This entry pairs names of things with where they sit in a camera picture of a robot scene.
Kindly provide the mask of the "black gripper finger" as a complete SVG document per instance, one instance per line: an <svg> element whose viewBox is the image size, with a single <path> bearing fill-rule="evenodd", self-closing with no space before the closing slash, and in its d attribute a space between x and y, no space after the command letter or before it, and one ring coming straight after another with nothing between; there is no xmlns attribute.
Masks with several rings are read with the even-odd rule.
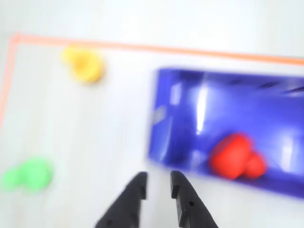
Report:
<svg viewBox="0 0 304 228"><path fill-rule="evenodd" d="M171 198L176 200L180 228L217 228L192 184L180 171L171 171Z"/></svg>
<svg viewBox="0 0 304 228"><path fill-rule="evenodd" d="M136 174L97 221L97 228L138 228L141 201L146 199L147 172Z"/></svg>

